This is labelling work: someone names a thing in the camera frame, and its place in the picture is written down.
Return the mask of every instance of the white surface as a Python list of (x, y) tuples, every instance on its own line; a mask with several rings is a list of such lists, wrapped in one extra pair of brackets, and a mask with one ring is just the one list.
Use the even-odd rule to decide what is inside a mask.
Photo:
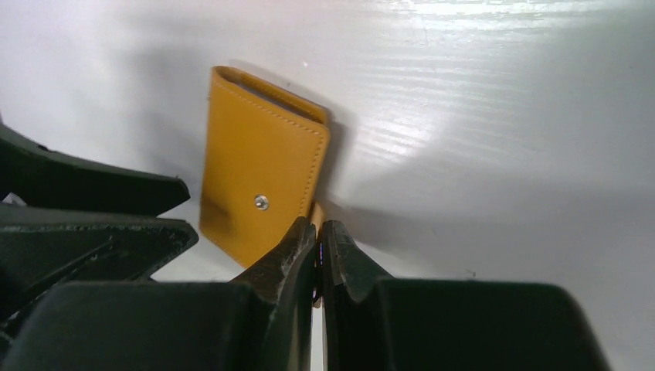
[[(334, 112), (319, 197), (392, 273), (561, 284), (615, 369), (652, 369), (650, 3), (0, 0), (0, 109), (197, 197), (209, 67), (283, 83)], [(203, 241), (159, 278), (238, 271)]]

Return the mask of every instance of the metal snap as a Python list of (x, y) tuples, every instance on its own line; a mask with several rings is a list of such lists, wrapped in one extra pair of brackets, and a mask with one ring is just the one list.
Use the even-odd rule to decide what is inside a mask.
[(255, 207), (262, 211), (268, 209), (268, 199), (265, 197), (265, 195), (255, 196)]

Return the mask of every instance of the wallet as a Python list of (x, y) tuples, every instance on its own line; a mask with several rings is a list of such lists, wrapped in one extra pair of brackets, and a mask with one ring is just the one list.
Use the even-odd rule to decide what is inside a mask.
[(249, 267), (297, 217), (320, 226), (313, 199), (328, 122), (309, 100), (236, 68), (212, 68), (201, 233)]

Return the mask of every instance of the black mechanical claw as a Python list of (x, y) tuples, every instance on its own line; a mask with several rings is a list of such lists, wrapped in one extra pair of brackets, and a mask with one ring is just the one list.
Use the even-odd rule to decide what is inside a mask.
[(314, 234), (296, 220), (231, 283), (57, 288), (4, 370), (308, 369)]
[(0, 122), (0, 200), (9, 192), (29, 206), (149, 216), (189, 198), (180, 179), (50, 151)]
[(12, 339), (53, 286), (145, 280), (197, 241), (182, 220), (0, 204), (0, 331)]
[(336, 221), (322, 244), (329, 371), (608, 369), (561, 288), (395, 279)]

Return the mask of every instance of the white background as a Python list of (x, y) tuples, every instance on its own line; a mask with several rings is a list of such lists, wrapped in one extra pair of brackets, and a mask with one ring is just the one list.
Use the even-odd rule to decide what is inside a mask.
[[(0, 110), (197, 199), (209, 68), (256, 73), (332, 110), (318, 198), (393, 274), (560, 284), (615, 369), (653, 369), (650, 3), (0, 0)], [(239, 270), (203, 240), (156, 277)]]

